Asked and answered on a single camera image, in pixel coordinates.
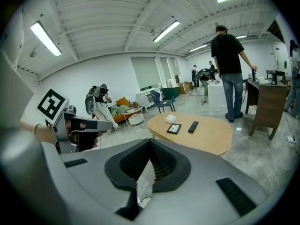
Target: remote control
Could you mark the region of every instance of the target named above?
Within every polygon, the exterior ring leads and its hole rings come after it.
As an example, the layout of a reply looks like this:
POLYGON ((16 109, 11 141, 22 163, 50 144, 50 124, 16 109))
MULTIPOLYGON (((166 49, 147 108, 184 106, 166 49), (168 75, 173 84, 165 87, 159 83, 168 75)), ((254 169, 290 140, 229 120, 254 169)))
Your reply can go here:
POLYGON ((196 129, 198 123, 199 123, 199 122, 194 121, 193 124, 192 124, 192 126, 189 128, 188 132, 189 132, 189 133, 193 133, 193 132, 195 131, 195 129, 196 129))

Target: light wood tabletop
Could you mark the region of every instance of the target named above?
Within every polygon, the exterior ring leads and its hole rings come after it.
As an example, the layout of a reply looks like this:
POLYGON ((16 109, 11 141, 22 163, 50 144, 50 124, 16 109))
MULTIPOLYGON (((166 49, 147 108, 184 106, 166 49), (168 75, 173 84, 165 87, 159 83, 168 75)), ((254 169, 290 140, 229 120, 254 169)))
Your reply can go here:
POLYGON ((148 129, 153 138, 158 137, 164 141, 178 143, 190 148, 206 151, 215 155, 221 155, 230 149, 233 139, 233 130, 224 120, 178 112, 164 112, 148 121, 148 129), (172 114, 176 122, 181 124, 178 134, 167 133, 170 123, 165 118, 172 114), (194 133, 188 129, 194 121, 198 121, 194 133))

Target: black shoe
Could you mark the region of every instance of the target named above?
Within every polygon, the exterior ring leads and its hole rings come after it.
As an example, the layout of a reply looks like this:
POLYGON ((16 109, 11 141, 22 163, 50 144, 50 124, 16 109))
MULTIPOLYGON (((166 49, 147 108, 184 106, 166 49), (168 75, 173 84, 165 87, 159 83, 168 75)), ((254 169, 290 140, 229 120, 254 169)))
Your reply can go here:
POLYGON ((228 118, 228 113, 225 114, 225 117, 228 119, 228 121, 234 122, 234 119, 229 119, 229 118, 228 118))
POLYGON ((240 112, 239 115, 234 116, 234 119, 236 119, 236 118, 241 118, 243 115, 244 115, 244 114, 243 114, 242 112, 240 112))

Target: wooden table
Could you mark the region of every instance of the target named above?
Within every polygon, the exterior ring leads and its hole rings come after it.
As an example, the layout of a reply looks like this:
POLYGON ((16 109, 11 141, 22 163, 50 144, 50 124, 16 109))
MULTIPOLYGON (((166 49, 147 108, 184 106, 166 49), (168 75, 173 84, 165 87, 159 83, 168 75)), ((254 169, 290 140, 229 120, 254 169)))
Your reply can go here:
POLYGON ((178 112, 164 112, 156 115, 149 120, 148 129, 153 138, 156 136, 164 141, 178 143, 215 155, 221 155, 230 149, 233 139, 232 128, 224 120, 178 112), (169 114, 176 117, 175 123, 181 124, 178 134, 167 133, 171 124, 166 122, 165 118, 169 114), (194 133, 191 134, 188 129, 194 121, 199 123, 194 133))
POLYGON ((277 85, 259 84, 248 79, 246 113, 248 113, 249 106, 257 105, 249 136, 253 135, 255 127, 261 126, 273 129, 269 136, 269 139, 273 139, 284 111, 286 94, 287 86, 281 83, 277 85))

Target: yellow bracelet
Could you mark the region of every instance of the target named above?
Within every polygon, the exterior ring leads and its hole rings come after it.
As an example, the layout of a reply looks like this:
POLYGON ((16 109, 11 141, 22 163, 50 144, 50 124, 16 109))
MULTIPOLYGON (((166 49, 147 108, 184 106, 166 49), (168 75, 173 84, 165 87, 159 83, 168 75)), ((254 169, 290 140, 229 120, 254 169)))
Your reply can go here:
POLYGON ((36 125, 33 126, 32 132, 33 132, 34 135, 36 134, 37 128, 38 128, 39 125, 41 125, 41 124, 40 124, 40 123, 37 123, 36 125))

